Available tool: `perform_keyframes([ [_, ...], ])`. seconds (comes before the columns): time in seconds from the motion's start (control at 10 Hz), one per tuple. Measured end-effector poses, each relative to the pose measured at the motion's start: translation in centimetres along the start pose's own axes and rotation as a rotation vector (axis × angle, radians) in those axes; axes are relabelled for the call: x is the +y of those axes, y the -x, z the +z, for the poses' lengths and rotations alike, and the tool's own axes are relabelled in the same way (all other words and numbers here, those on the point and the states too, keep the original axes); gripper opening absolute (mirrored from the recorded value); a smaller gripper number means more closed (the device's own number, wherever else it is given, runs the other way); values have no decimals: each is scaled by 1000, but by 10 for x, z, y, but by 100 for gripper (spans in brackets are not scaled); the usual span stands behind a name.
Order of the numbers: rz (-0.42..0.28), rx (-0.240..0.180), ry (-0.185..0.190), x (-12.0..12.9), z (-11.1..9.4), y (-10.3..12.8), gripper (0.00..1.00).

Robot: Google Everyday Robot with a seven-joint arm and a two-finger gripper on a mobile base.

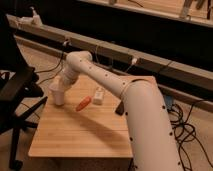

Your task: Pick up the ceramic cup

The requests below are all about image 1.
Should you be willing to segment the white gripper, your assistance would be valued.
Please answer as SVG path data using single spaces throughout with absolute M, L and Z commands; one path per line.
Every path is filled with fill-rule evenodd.
M 65 67 L 54 77 L 49 89 L 53 92 L 65 92 L 78 80 L 78 73 L 69 67 Z

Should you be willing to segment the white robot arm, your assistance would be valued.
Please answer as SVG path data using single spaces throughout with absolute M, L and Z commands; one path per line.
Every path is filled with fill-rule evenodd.
M 80 74 L 123 103 L 136 171 L 183 171 L 164 98 L 155 83 L 145 78 L 127 81 L 93 64 L 90 52 L 71 52 L 50 84 L 55 104 L 64 103 L 65 92 Z

